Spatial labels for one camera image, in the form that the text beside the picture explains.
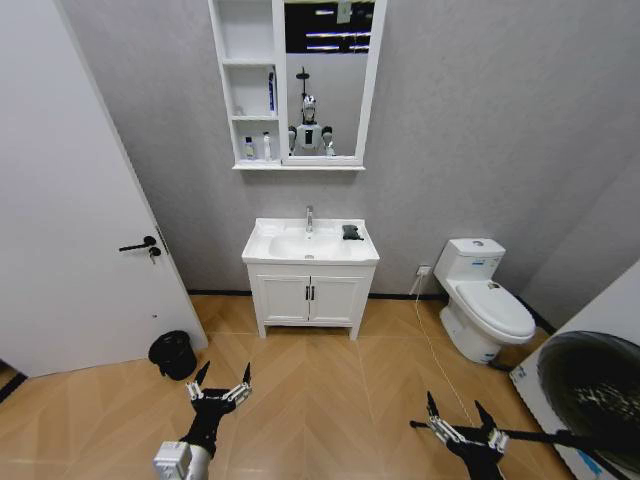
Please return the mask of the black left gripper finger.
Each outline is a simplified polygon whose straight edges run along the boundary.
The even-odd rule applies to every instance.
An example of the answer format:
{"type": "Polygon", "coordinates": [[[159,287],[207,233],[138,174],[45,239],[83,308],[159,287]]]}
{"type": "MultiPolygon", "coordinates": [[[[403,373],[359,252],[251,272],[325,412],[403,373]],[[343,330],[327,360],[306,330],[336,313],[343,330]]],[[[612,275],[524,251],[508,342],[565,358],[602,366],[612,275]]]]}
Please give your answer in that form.
{"type": "Polygon", "coordinates": [[[243,374],[242,382],[222,396],[222,400],[233,405],[240,405],[248,399],[252,393],[251,364],[248,363],[243,374]]]}
{"type": "Polygon", "coordinates": [[[202,400],[207,397],[202,385],[206,378],[210,361],[207,361],[196,373],[194,379],[186,383],[186,390],[191,401],[202,400]]]}

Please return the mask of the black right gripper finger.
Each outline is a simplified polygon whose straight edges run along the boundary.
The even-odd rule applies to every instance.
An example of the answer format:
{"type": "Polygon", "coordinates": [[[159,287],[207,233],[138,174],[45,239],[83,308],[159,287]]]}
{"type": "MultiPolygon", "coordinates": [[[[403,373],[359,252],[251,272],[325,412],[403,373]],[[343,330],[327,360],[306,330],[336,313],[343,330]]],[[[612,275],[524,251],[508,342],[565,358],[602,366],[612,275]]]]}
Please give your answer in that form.
{"type": "Polygon", "coordinates": [[[430,391],[427,392],[427,425],[444,444],[463,442],[463,436],[440,417],[430,391]]]}
{"type": "Polygon", "coordinates": [[[478,400],[475,400],[474,403],[481,421],[481,438],[490,449],[496,450],[497,452],[504,452],[509,441],[508,435],[498,428],[493,417],[486,411],[478,400]]]}

